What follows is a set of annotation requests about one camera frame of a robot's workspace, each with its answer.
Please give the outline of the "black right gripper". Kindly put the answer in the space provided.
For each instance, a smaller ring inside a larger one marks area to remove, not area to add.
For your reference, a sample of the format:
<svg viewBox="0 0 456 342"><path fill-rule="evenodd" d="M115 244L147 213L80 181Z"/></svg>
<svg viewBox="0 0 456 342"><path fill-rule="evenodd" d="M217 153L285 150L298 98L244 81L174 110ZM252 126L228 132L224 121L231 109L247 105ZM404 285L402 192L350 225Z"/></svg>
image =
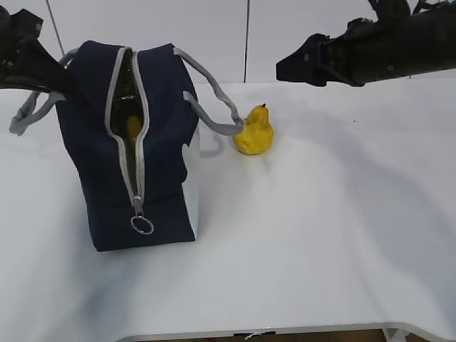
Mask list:
<svg viewBox="0 0 456 342"><path fill-rule="evenodd" d="M401 19L354 19L329 40L315 33L276 64L276 79L324 87L329 72L359 87L454 68L455 7L441 6Z"/></svg>

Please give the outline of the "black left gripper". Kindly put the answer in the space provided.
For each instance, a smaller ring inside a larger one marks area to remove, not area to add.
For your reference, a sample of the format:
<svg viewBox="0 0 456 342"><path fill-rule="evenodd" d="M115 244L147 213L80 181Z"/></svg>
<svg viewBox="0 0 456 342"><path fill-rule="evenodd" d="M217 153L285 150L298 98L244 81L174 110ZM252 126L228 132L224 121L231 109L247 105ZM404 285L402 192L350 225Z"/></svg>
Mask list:
<svg viewBox="0 0 456 342"><path fill-rule="evenodd" d="M75 78L38 42L43 19L21 9L1 7L1 89L72 94Z"/></svg>

